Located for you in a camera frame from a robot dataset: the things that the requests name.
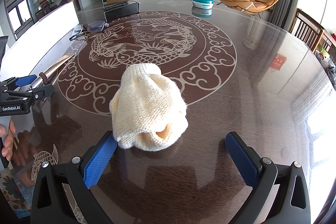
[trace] teal and white container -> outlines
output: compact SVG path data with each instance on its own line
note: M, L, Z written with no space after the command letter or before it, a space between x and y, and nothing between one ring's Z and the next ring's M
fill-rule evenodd
M213 0L192 0L193 6L201 9L211 9Z

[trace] circular decorative pattern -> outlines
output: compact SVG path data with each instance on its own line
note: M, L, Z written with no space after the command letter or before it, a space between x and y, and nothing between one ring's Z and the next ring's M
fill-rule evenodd
M66 99L110 115L109 102L127 66L155 63L190 105L218 90L236 67L236 49L213 24L187 14L148 11L114 20L68 50L73 60L58 78Z

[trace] blue gripper pad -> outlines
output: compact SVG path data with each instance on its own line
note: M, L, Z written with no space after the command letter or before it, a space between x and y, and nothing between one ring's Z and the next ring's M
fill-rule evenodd
M225 148L238 168L245 184L253 188L257 187L259 184L258 169L232 133L228 133L225 137Z
M15 85L17 86L30 85L32 82L35 81L36 78L37 78L36 75L29 75L29 76L21 77L17 79L17 81L15 82Z
M110 134L84 168L84 183L88 189L98 183L98 180L106 165L109 163L117 145L118 143L113 138L113 134Z

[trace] clear plastic bag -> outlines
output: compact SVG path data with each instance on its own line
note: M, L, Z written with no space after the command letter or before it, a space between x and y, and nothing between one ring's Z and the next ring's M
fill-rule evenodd
M94 21L90 24L87 25L87 31L88 32L101 32L104 27L108 27L109 24L106 23L105 21L98 20Z

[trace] black box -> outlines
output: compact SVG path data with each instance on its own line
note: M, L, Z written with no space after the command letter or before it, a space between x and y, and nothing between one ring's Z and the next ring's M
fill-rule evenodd
M134 0L116 2L112 5L104 5L105 19L107 22L139 13L140 4Z

